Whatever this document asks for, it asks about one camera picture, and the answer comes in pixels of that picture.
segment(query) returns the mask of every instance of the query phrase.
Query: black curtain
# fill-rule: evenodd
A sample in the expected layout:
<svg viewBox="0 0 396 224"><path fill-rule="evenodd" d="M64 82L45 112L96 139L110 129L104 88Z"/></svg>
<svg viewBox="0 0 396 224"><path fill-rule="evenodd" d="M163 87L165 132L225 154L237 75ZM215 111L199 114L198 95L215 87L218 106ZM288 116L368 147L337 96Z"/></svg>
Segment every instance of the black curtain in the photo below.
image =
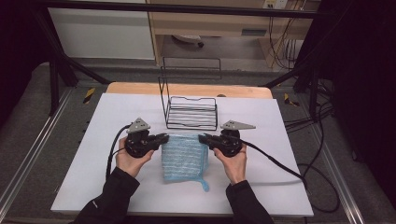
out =
<svg viewBox="0 0 396 224"><path fill-rule="evenodd" d="M320 77L333 80L336 116L358 160L367 163L396 208L394 6L393 0L354 0L339 21L318 71ZM306 49L303 53L309 52L308 45Z"/></svg>
<svg viewBox="0 0 396 224"><path fill-rule="evenodd" d="M50 59L45 37L28 2L0 1L0 126L23 95L32 71ZM43 14L54 31L49 12L43 9Z"/></svg>

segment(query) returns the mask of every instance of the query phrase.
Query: folded blue towel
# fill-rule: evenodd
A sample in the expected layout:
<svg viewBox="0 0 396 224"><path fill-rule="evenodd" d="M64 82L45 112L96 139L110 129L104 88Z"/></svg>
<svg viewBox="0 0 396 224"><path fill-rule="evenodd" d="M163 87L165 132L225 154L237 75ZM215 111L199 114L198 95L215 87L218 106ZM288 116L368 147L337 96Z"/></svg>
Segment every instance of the folded blue towel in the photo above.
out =
<svg viewBox="0 0 396 224"><path fill-rule="evenodd" d="M209 191L203 178L208 166L208 149L199 142L198 134L169 134L169 141L162 145L162 149L165 181L194 180L202 184L204 191Z"/></svg>

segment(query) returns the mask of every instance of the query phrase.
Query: person's left hand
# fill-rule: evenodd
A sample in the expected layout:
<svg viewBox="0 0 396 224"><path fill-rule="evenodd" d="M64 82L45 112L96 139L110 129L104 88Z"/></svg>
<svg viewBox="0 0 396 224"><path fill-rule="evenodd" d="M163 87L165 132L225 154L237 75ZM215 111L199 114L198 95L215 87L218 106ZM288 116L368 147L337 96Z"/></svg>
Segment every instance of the person's left hand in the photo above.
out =
<svg viewBox="0 0 396 224"><path fill-rule="evenodd" d="M123 137L119 141L119 148L125 148L126 137ZM144 157L142 158L134 158L126 152L125 149L119 151L116 155L116 165L122 171L128 173L129 175L136 177L139 174L142 166L149 160L151 160L151 156L154 153L154 150L150 150Z"/></svg>

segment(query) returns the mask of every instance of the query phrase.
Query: wall outlet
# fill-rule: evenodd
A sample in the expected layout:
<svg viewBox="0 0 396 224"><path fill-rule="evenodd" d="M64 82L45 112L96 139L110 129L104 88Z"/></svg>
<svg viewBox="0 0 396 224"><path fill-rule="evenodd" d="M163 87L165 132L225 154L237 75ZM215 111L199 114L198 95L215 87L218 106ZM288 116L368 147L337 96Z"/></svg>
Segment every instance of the wall outlet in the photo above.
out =
<svg viewBox="0 0 396 224"><path fill-rule="evenodd" d="M276 9L285 9L288 0L276 0L274 8Z"/></svg>
<svg viewBox="0 0 396 224"><path fill-rule="evenodd" d="M276 0L265 0L262 8L275 8Z"/></svg>

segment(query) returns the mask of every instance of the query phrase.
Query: white cabinet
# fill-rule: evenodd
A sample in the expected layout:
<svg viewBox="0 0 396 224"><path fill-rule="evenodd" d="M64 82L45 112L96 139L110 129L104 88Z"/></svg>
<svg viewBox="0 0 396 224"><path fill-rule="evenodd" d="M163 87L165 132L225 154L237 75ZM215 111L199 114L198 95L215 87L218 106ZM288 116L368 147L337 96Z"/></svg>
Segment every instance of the white cabinet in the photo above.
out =
<svg viewBox="0 0 396 224"><path fill-rule="evenodd" d="M147 12L49 8L49 13L69 57L154 59Z"/></svg>

